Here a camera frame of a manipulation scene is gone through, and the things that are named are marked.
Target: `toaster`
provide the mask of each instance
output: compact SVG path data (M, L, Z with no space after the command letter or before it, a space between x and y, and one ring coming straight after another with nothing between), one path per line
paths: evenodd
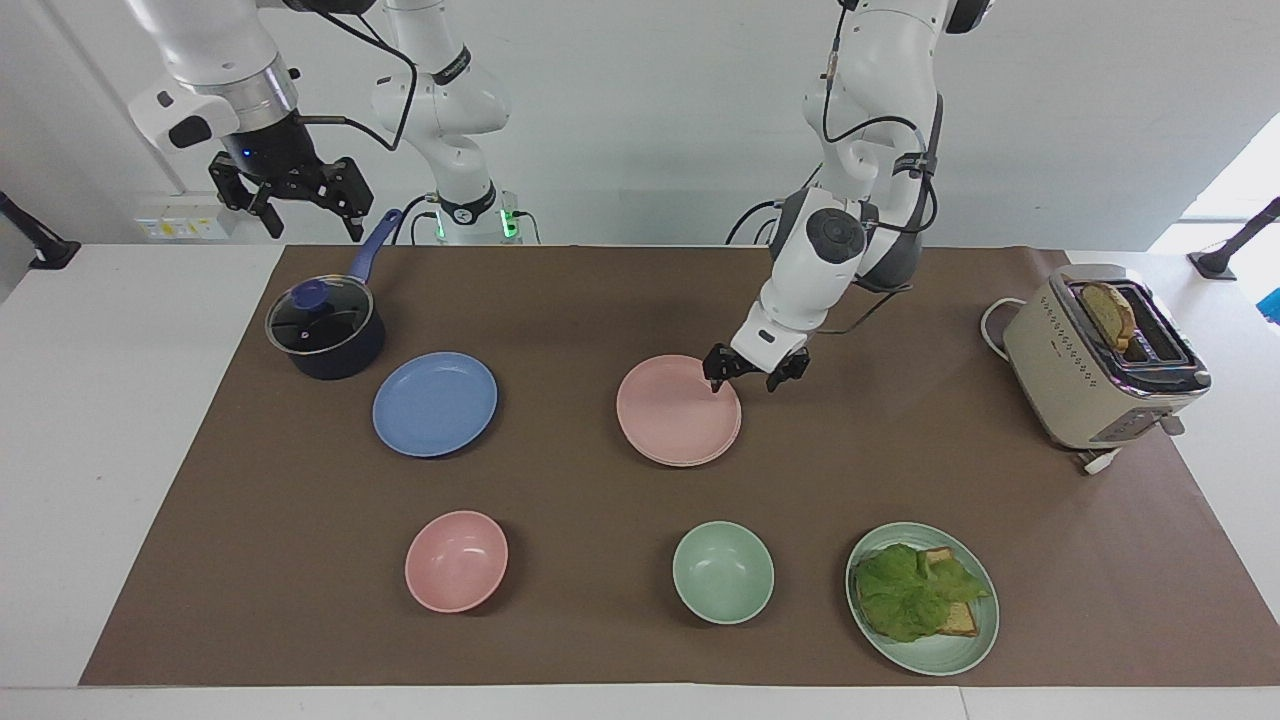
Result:
M1125 352L1103 340L1082 304L1088 283L1114 287L1133 306L1137 331ZM1119 448L1157 425L1181 434L1178 411L1210 387L1165 305L1119 265L1050 274L1005 329L1005 351L1044 429L1069 448Z

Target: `wall socket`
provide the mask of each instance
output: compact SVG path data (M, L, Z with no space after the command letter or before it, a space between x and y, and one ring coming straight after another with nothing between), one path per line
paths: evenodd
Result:
M230 240L237 217L216 199L209 202L207 199L196 196L143 205L134 215L134 222L148 240Z

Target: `pink bowl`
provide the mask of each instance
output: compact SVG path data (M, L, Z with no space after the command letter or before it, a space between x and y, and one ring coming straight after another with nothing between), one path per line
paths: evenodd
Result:
M507 573L507 536L481 512L457 510L419 530L404 557L413 600L436 612L462 612L498 589Z
M636 365L618 388L618 423L645 457L676 468L710 462L737 438L742 405L728 383L718 393L700 360L659 355Z

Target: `stacked pink plates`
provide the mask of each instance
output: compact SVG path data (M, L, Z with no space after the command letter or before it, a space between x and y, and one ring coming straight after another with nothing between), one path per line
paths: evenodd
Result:
M645 457L692 468L716 460L733 445L742 427L742 405L728 383L712 392L700 360L660 355L623 378L618 423Z

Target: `power cord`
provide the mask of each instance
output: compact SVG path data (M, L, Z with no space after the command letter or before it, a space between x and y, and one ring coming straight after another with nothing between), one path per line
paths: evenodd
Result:
M413 208L417 208L422 202L433 202L434 204L434 202L439 202L439 201L440 201L440 196L438 196L434 192L428 192L428 193L424 193L424 195L419 195L413 200L410 200L408 205L404 206L404 213L401 215L401 222L396 225L396 232L392 234L392 245L396 245L399 241L399 232L404 227L404 218L411 217L411 214L413 213ZM412 228L410 229L410 240L411 241L413 240Z
M818 163L818 167L814 168L812 173L809 173L809 179L804 181L804 183L800 184L800 190L809 187L809 183L812 183L813 179L818 177L819 172L822 172L822 163Z
M408 223L408 243L415 247L417 246L417 222L421 220L422 218L436 219L439 218L439 215L436 215L434 210L428 210L425 213L419 213L417 215L413 215L413 219L410 220Z
M764 234L764 229L768 228L769 225L777 224L777 222L778 222L777 218L769 218L768 220L764 220L764 224L760 225L760 229L755 231L755 240L751 241L751 245L759 245L760 236Z
M736 223L733 223L733 229L728 231L728 237L724 238L724 245L733 243L733 236L737 234L737 231L741 229L741 227L746 223L746 220L751 215L759 213L760 210L764 210L765 208L777 208L778 205L781 205L781 202L778 202L777 200L765 200L764 202L754 205L746 213L742 213L742 217L739 218Z
M408 96L404 97L404 109L401 110L399 126L396 128L396 137L390 142L387 142L387 140L383 138L383 136L375 133L372 129L369 128L369 126L361 124L356 120L352 120L351 118L346 118L342 115L302 115L298 118L298 122L301 122L302 124L314 124L314 126L338 126L338 124L348 126L358 129L360 132L364 132L369 137L374 138L374 141L376 141L379 145L394 152L396 149L399 147L401 138L404 137L404 126L408 124L408 113L413 108L413 95L417 94L417 64L413 63L413 59L410 58L408 55L392 47L380 37L376 37L378 36L376 32L374 32L374 36L365 35L358 29L351 27L349 24L339 20L330 13L326 13L316 8L308 0L300 0L300 3L312 13L324 18L326 22L329 22L329 24L339 28L347 35L351 35L352 37L358 38L361 42L367 42L369 45L372 45L374 47L381 50L383 53L388 53L403 60L404 64L408 65Z
M515 213L511 214L511 217L512 218L529 218L530 220L532 220L532 223L534 223L534 241L538 242L538 245L543 243L543 233L539 232L539 229L538 229L538 218L535 218L532 213L530 213L527 210L516 210Z
M842 331L824 331L824 329L819 329L817 332L817 334L849 334L849 333L856 331L859 325L861 325L863 323L865 323L867 320L869 320L870 316L874 315L877 310L879 310L881 307L883 307L884 305L887 305L890 300L893 300L895 297L897 297L899 295L902 295L904 292L906 292L909 290L911 290L911 286L904 286L902 290L895 290L893 292L890 292L884 297L881 297L879 302L877 302L876 305L872 305L870 310L863 313L863 315L860 318L858 318L856 320L854 320L854 324L849 325L847 328L845 328Z
M1102 470L1111 466L1111 462L1120 455L1123 447L1107 452L1082 452L1080 460L1084 462L1084 471L1091 475L1097 475Z
M978 332L982 333L983 342L987 343L987 347L989 347L992 352L1000 355L1000 359L1004 360L1005 363L1009 363L1009 352L1005 352L1002 347L996 345L996 341L991 340L991 331L987 329L987 320L991 319L991 314L995 313L997 307L1009 304L1027 305L1027 301L1020 300L1018 297L1001 297L1000 300L992 302L991 307L987 307L987 310L983 311L982 319L978 320Z

